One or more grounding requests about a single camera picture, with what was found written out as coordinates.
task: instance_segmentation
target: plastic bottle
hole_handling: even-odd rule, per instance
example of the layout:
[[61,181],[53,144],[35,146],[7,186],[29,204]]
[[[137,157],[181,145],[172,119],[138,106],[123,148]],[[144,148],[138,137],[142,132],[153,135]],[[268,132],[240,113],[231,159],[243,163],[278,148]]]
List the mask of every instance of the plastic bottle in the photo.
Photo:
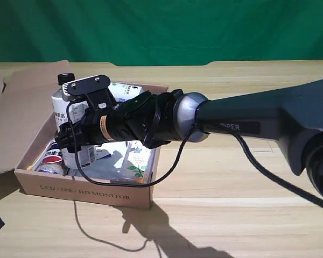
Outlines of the plastic bottle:
[[[75,80],[75,76],[72,73],[64,73],[58,75],[58,83],[60,87],[66,83]],[[58,132],[60,132],[60,125],[68,122],[66,115],[66,108],[69,102],[62,99],[62,90],[59,89],[52,95],[52,104],[54,108],[54,115]],[[73,104],[69,107],[69,116],[73,123],[79,121],[85,114],[85,109],[88,108],[87,103],[81,102]],[[69,153],[66,148],[62,149],[62,157],[66,167],[71,169],[77,169],[75,162],[75,153]],[[82,168],[91,165],[95,162],[95,146],[81,146],[81,150],[78,151],[79,163]]]

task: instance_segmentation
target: open cardboard box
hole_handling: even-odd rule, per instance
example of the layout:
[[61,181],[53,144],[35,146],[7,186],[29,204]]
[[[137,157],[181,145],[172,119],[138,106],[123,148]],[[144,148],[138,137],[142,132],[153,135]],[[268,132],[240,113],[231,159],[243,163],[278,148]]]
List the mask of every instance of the open cardboard box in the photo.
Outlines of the open cardboard box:
[[[57,130],[51,95],[60,88],[57,75],[71,72],[69,62],[63,60],[12,74],[0,94],[0,174],[14,170],[28,195],[149,209],[153,187],[100,186],[82,177],[26,170]],[[125,83],[156,94],[167,91],[164,85]],[[154,155],[152,180],[156,176],[159,148]]]

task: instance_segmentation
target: wooden tabletop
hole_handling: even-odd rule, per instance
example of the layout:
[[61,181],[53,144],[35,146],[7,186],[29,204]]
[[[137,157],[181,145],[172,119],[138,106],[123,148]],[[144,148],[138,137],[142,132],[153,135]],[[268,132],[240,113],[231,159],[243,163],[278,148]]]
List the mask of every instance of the wooden tabletop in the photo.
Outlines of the wooden tabletop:
[[[0,73],[34,66],[0,63]],[[72,63],[78,78],[167,84],[209,99],[290,87],[323,78],[323,61],[213,62],[188,67]],[[247,139],[262,165],[316,193],[291,173],[272,141]],[[179,143],[162,147],[157,176]],[[0,258],[219,257],[323,258],[323,210],[261,175],[228,135],[186,144],[174,173],[158,184],[150,211],[27,196],[0,176]]]

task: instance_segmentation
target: wood grain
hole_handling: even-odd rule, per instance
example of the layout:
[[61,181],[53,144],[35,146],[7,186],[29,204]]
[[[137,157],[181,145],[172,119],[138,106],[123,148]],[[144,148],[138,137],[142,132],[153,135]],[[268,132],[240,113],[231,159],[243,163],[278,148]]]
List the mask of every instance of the wood grain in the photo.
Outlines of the wood grain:
[[[35,63],[0,63],[0,74]],[[323,78],[322,61],[213,62],[188,67],[72,63],[78,78],[167,84],[209,99],[290,87]],[[247,139],[256,158],[318,195],[306,173],[294,176],[272,141]],[[161,150],[160,176],[179,143]],[[0,200],[2,257],[323,258],[323,210],[270,182],[228,135],[186,144],[174,173],[155,187],[150,211],[73,203],[15,191]]]

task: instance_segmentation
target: cable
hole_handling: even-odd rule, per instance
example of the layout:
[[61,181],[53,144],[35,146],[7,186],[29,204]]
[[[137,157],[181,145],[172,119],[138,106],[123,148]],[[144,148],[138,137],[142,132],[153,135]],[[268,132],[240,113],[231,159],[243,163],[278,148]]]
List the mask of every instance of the cable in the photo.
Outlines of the cable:
[[318,198],[317,196],[287,182],[286,180],[278,177],[277,175],[273,174],[269,170],[267,170],[264,166],[262,166],[253,156],[251,153],[247,143],[244,141],[244,139],[236,132],[230,130],[229,128],[226,128],[225,126],[222,126],[220,124],[215,124],[218,128],[228,132],[229,134],[233,135],[237,141],[240,143],[240,145],[243,148],[243,151],[245,155],[247,156],[248,160],[251,162],[251,164],[260,171],[264,176],[269,178],[270,180],[274,181],[275,183],[279,184],[280,186],[288,189],[289,191],[293,192],[294,194],[308,200],[309,202],[323,208],[323,199]]
[[71,117],[69,115],[69,107],[73,104],[74,102],[71,101],[68,105],[67,105],[67,108],[66,108],[66,115],[67,115],[67,119],[69,121],[69,125],[71,127],[71,131],[72,131],[72,136],[73,136],[73,142],[74,142],[74,147],[75,147],[75,163],[76,163],[76,166],[79,170],[79,173],[87,180],[89,181],[90,183],[93,183],[93,184],[97,184],[97,185],[107,185],[107,186],[112,186],[112,187],[135,187],[135,188],[142,188],[142,187],[151,187],[155,184],[158,184],[160,183],[161,181],[163,181],[164,179],[166,179],[175,169],[175,167],[177,166],[178,164],[178,161],[181,157],[181,154],[182,154],[182,151],[183,151],[183,148],[184,148],[184,145],[185,143],[187,142],[187,140],[189,139],[190,135],[194,132],[195,130],[195,126],[192,126],[192,128],[189,130],[189,132],[187,133],[187,135],[185,136],[184,140],[182,141],[182,143],[180,144],[180,147],[178,149],[178,153],[177,153],[177,156],[176,156],[176,159],[173,163],[173,165],[171,166],[171,168],[168,170],[167,173],[165,173],[162,177],[160,177],[159,179],[151,182],[151,183],[147,183],[147,184],[125,184],[125,183],[103,183],[103,182],[98,182],[98,181],[95,181],[93,179],[91,179],[90,177],[88,177],[84,171],[82,170],[81,166],[80,166],[80,163],[79,163],[79,157],[78,157],[78,150],[77,150],[77,146],[76,146],[76,138],[75,138],[75,132],[74,132],[74,128],[73,128],[73,123],[71,121]]

